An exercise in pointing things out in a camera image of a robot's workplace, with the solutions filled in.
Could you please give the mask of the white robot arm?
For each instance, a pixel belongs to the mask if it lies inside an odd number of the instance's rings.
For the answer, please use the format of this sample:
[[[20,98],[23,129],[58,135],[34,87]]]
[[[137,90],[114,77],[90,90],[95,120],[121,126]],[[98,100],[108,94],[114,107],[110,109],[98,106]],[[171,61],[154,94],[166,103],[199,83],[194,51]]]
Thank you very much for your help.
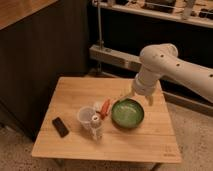
[[[145,96],[152,105],[158,80],[167,76],[213,103],[213,69],[179,59],[175,45],[148,45],[141,50],[139,60],[141,68],[130,91],[121,96],[120,101],[138,94]]]

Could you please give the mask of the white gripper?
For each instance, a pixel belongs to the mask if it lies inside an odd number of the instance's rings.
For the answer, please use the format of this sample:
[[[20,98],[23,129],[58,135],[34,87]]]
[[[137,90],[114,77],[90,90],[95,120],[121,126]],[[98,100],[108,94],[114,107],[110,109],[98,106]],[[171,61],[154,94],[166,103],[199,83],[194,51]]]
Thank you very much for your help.
[[[136,75],[132,82],[132,90],[141,96],[147,96],[148,104],[150,106],[153,105],[153,96],[151,96],[156,88],[157,81],[151,79],[143,80],[139,75]],[[119,101],[123,101],[127,98],[131,98],[133,96],[133,92],[129,92],[123,97],[119,99]]]

